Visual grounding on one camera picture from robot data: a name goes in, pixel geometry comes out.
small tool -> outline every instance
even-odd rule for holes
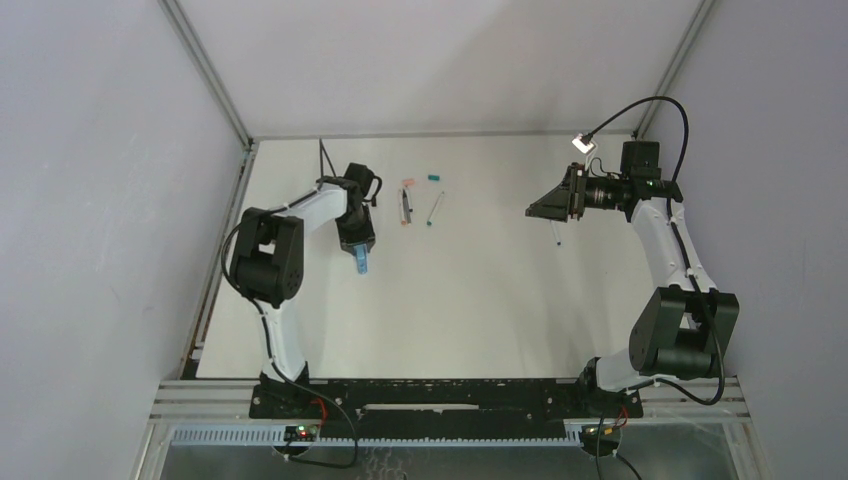
[[[557,242],[557,247],[561,247],[562,240],[559,238],[559,232],[557,231],[556,223],[554,223],[553,220],[551,220],[551,231],[554,232],[554,241]]]
[[[436,203],[433,205],[433,210],[430,212],[430,216],[427,218],[427,226],[433,225],[433,220],[436,218],[436,214],[439,213],[439,207],[442,205],[442,199],[445,198],[445,192],[439,194],[439,197],[436,198]]]
[[[406,223],[412,223],[412,203],[410,202],[409,190],[406,187],[401,189],[401,196],[403,200],[403,213],[406,217]]]
[[[403,189],[398,189],[398,212],[400,212],[400,224],[406,226],[409,222],[407,221],[407,212],[406,206],[404,205],[404,193]]]

gray wall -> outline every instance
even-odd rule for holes
[[[152,0],[0,4],[0,478],[126,478],[240,161]]]
[[[848,2],[727,1],[673,89],[687,225],[739,296],[730,346],[777,478],[844,478]],[[663,107],[648,137],[680,145]]]

white wall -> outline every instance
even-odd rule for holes
[[[183,3],[261,137],[591,128],[656,88],[698,0]]]
[[[0,24],[0,478],[126,478],[240,147],[156,2]]]
[[[723,2],[673,95],[687,224],[739,296],[729,361],[777,478],[848,468],[848,3]],[[648,137],[672,165],[677,113]]]

small light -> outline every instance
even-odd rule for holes
[[[580,150],[580,153],[582,153],[583,155],[588,155],[589,152],[591,152],[595,149],[595,147],[597,147],[597,145],[595,145],[592,140],[589,140],[588,143],[584,142],[582,133],[578,133],[577,136],[574,137],[574,140],[571,141],[571,143],[574,144],[574,146],[577,147],[577,150]]]

black cable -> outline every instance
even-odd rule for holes
[[[374,175],[374,180],[377,180],[377,189],[374,190],[374,194],[371,195],[371,198],[366,198],[363,201],[364,202],[371,202],[371,204],[376,207],[377,206],[377,194],[380,193],[380,190],[383,189],[383,179],[380,178],[378,175]]]
[[[256,301],[255,298],[251,297],[250,295],[248,295],[247,292],[242,290],[241,286],[235,281],[235,279],[233,279],[233,277],[230,275],[230,272],[227,270],[227,252],[229,251],[230,243],[232,242],[233,237],[235,237],[236,233],[238,233],[239,229],[241,229],[242,225],[245,224],[245,222],[254,221],[254,220],[258,221],[259,219],[261,219],[263,217],[271,216],[271,215],[274,215],[274,214],[277,214],[277,213],[282,213],[286,210],[289,210],[293,207],[296,207],[297,205],[299,205],[299,204],[305,202],[306,200],[317,195],[318,192],[321,190],[321,187],[324,184],[324,162],[323,162],[324,158],[327,159],[327,163],[330,165],[330,171],[333,172],[333,176],[336,176],[336,170],[333,167],[332,161],[330,160],[330,155],[327,154],[327,150],[324,148],[324,142],[321,139],[318,140],[318,148],[319,148],[319,163],[320,163],[319,168],[320,168],[320,171],[321,171],[321,178],[318,181],[318,187],[316,189],[313,189],[309,193],[303,195],[302,197],[298,198],[297,200],[293,201],[292,203],[290,203],[288,205],[283,205],[282,207],[271,209],[271,210],[264,210],[264,211],[262,211],[262,212],[260,212],[256,215],[253,215],[253,216],[250,216],[250,217],[247,217],[247,218],[242,218],[242,220],[239,223],[237,223],[233,227],[232,230],[230,230],[230,233],[224,239],[224,243],[221,245],[220,262],[221,262],[221,274],[227,280],[227,283],[229,283],[230,286],[233,287],[233,289],[235,291],[237,291],[241,296],[246,298],[247,301],[250,302],[254,307],[256,307],[256,310],[259,312],[259,316],[262,320],[262,329],[265,332],[265,349],[268,353],[268,359],[271,362],[271,367],[274,369],[274,371],[277,373],[277,375],[280,378],[282,378],[283,381],[285,381],[289,385],[292,385],[295,388],[298,388],[298,389],[300,389],[304,392],[307,392],[310,395],[319,397],[319,398],[325,400],[326,402],[332,403],[342,413],[342,415],[345,417],[345,420],[347,420],[348,424],[350,425],[350,430],[353,434],[353,458],[351,459],[350,462],[348,462],[346,464],[338,464],[338,463],[319,462],[319,461],[314,461],[314,460],[305,460],[305,459],[300,459],[300,458],[295,458],[295,457],[289,457],[289,460],[291,460],[293,462],[297,462],[297,463],[304,463],[304,464],[307,464],[307,465],[316,465],[316,466],[321,466],[321,467],[343,469],[343,468],[349,468],[349,467],[352,467],[353,465],[355,465],[356,460],[359,456],[359,436],[356,433],[356,426],[354,425],[353,420],[350,419],[350,416],[348,416],[347,412],[345,412],[345,410],[339,404],[337,404],[333,399],[331,399],[328,396],[326,396],[326,395],[324,395],[324,394],[322,394],[322,393],[320,393],[316,390],[313,390],[313,389],[311,389],[311,388],[309,388],[305,385],[301,385],[299,383],[296,383],[296,382],[290,380],[289,378],[287,378],[285,375],[283,375],[283,372],[280,371],[279,367],[277,367],[277,364],[274,362],[274,356],[271,353],[271,334],[268,330],[268,323],[267,323],[267,319],[265,317],[265,311],[262,310],[262,307],[259,306],[259,303]]]
[[[324,159],[326,158],[327,164],[330,165],[330,171],[333,172],[334,177],[337,177],[338,175],[336,175],[336,169],[335,169],[335,167],[333,167],[333,161],[330,160],[330,154],[327,153],[327,149],[324,148],[324,139],[323,138],[318,139],[318,155],[320,156],[320,162],[321,162],[321,176],[322,177],[324,176]]]
[[[604,474],[601,472],[601,428],[604,426],[604,414],[601,413],[601,420],[598,422],[598,429],[595,431],[597,439],[595,440],[595,468],[598,469],[598,478],[604,480]]]
[[[333,406],[335,406],[342,413],[342,416],[344,416],[345,420],[347,420],[348,425],[350,425],[351,434],[353,435],[353,457],[350,459],[350,461],[348,463],[319,462],[319,461],[316,461],[316,460],[307,460],[307,459],[303,459],[303,458],[299,458],[299,457],[291,457],[291,456],[288,459],[292,462],[295,462],[295,463],[303,463],[303,464],[306,464],[306,465],[315,465],[315,466],[318,466],[318,467],[328,467],[328,468],[336,468],[336,469],[345,469],[345,468],[350,468],[350,467],[356,465],[356,460],[359,457],[359,435],[357,435],[357,433],[356,433],[356,426],[354,425],[353,420],[350,419],[350,416],[341,407],[341,405],[336,403],[336,401],[333,400],[332,398],[328,397],[327,395],[324,395],[323,393],[321,393],[317,390],[313,390],[313,389],[307,387],[306,385],[302,385],[300,383],[294,382],[283,374],[283,372],[277,366],[277,363],[274,361],[274,356],[271,353],[271,333],[268,330],[268,321],[267,321],[267,318],[265,317],[265,311],[262,310],[262,307],[259,306],[259,303],[257,303],[256,300],[254,300],[252,298],[248,299],[248,300],[250,301],[250,303],[253,304],[254,307],[256,307],[256,310],[259,312],[259,316],[262,319],[262,330],[265,332],[265,349],[266,349],[266,352],[268,353],[268,361],[271,363],[271,368],[274,369],[274,372],[276,372],[276,374],[280,378],[282,378],[283,381],[285,381],[287,384],[289,384],[289,385],[291,385],[295,388],[298,388],[300,390],[303,390],[304,392],[309,393],[310,395],[321,398],[322,400],[324,400],[328,403],[333,404]]]
[[[595,160],[597,160],[597,161],[598,161],[598,168],[600,168],[600,169],[601,169],[601,173],[602,173],[603,175],[598,175],[598,174],[597,174],[597,173],[595,173],[595,171],[593,170],[593,168],[594,168],[594,166],[595,166]],[[604,170],[604,160],[603,160],[601,157],[594,157],[593,159],[589,160],[589,173],[591,173],[592,175],[594,175],[594,176],[596,176],[596,177],[603,177],[604,175],[607,175],[607,176],[609,176],[609,175],[616,175],[616,173],[615,173],[615,172],[607,172],[606,170]]]
[[[636,467],[634,467],[632,463],[628,462],[626,458],[622,457],[618,453],[615,454],[615,458],[621,460],[621,463],[627,465],[627,468],[629,468],[630,471],[633,472],[633,475],[636,475],[636,478],[642,480],[642,475],[639,475],[639,472],[636,471]]]
[[[651,97],[645,97],[641,100],[637,100],[637,101],[631,103],[630,105],[619,110],[618,113],[616,113],[615,115],[608,118],[604,123],[598,125],[594,130],[592,130],[586,136],[583,137],[583,141],[588,142],[589,140],[591,140],[592,137],[594,137],[596,133],[601,131],[601,129],[603,129],[604,127],[609,125],[610,122],[612,122],[613,120],[615,120],[616,118],[618,118],[619,116],[621,116],[622,114],[624,114],[625,112],[630,110],[631,108],[637,107],[637,106],[639,106],[643,103],[653,102],[655,100],[668,102],[668,103],[674,105],[675,107],[677,107],[677,111],[680,112],[681,117],[683,117],[683,146],[680,147],[680,158],[677,160],[677,166],[674,168],[674,175],[671,176],[671,181],[676,182],[677,181],[677,175],[680,173],[680,167],[683,166],[683,157],[686,156],[686,147],[689,145],[689,116],[686,115],[686,109],[683,108],[683,105],[681,105],[680,102],[678,102],[677,100],[675,100],[671,97],[666,97],[665,95],[654,95],[654,96],[651,96]]]
[[[612,122],[613,120],[618,118],[623,113],[627,112],[628,110],[630,110],[633,107],[636,107],[636,106],[641,105],[643,103],[652,102],[652,101],[655,101],[655,100],[668,102],[668,103],[671,103],[672,105],[674,105],[677,108],[677,111],[680,112],[680,118],[683,121],[683,142],[680,145],[680,156],[677,158],[677,165],[675,165],[674,174],[671,176],[671,181],[676,182],[677,177],[680,175],[680,168],[683,166],[683,159],[686,157],[686,149],[689,146],[689,116],[686,114],[686,109],[683,108],[683,105],[681,105],[680,102],[678,102],[677,100],[675,100],[671,97],[666,97],[664,95],[655,95],[655,96],[652,96],[652,97],[646,97],[646,98],[643,98],[643,99],[638,100],[636,102],[633,102],[630,105],[628,105],[628,106],[624,107],[623,109],[621,109],[620,111],[618,111],[618,113],[616,113],[612,117],[608,118],[604,123],[600,124],[597,128],[595,128],[594,130],[592,130],[591,132],[586,134],[583,138],[584,138],[584,141],[588,142],[602,128],[607,126],[610,122]],[[719,402],[719,400],[721,400],[721,396],[724,395],[724,387],[725,387],[724,354],[721,351],[721,345],[719,344],[719,341],[718,341],[718,330],[716,330],[715,319],[713,318],[712,312],[710,311],[709,306],[707,305],[707,301],[704,299],[704,293],[701,291],[701,288],[698,286],[698,282],[695,278],[695,274],[690,273],[690,272],[692,272],[692,265],[691,265],[691,262],[689,261],[689,254],[686,252],[686,245],[684,245],[683,238],[681,237],[680,231],[677,227],[677,222],[675,222],[674,216],[672,215],[671,198],[666,199],[666,213],[668,214],[668,220],[669,220],[669,224],[671,225],[671,230],[674,233],[674,238],[677,240],[678,248],[680,248],[680,254],[683,257],[683,263],[686,267],[686,272],[687,272],[686,275],[689,278],[689,281],[692,283],[692,288],[695,290],[695,295],[698,297],[698,302],[701,304],[701,308],[703,310],[703,314],[704,314],[704,318],[707,322],[707,326],[710,328],[710,331],[712,332],[713,344],[714,344],[715,349],[716,349],[716,357],[717,357],[717,360],[718,360],[719,375],[718,375],[718,388],[716,389],[715,395],[710,400],[700,399],[700,398],[694,396],[692,393],[690,393],[688,390],[686,390],[682,386],[680,386],[677,383],[674,383],[670,380],[667,380],[667,379],[664,379],[664,378],[658,378],[658,379],[656,379],[656,381],[674,387],[679,392],[686,395],[690,400],[692,400],[696,403],[699,403],[701,405],[707,405],[707,406],[715,405],[716,403]]]

